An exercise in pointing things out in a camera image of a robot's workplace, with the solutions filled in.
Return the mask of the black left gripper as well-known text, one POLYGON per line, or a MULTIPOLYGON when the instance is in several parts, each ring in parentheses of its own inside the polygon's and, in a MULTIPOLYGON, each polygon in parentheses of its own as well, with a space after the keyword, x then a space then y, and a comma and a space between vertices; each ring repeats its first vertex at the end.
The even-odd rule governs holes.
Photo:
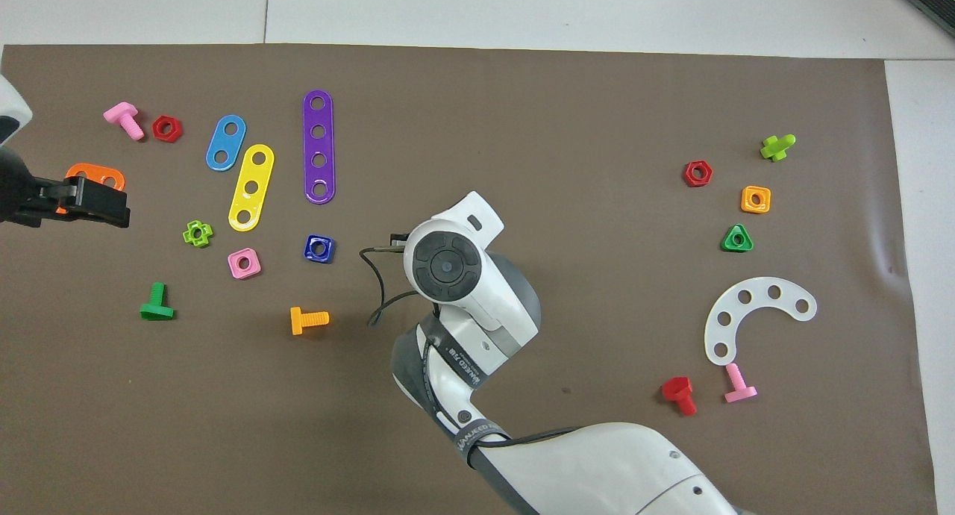
POLYGON ((45 219, 74 222, 92 220, 119 228, 130 225, 128 195, 95 181, 75 181, 74 215, 57 213, 60 198, 72 185, 33 176, 23 160, 1 149, 1 220, 14 225, 39 227, 45 219))

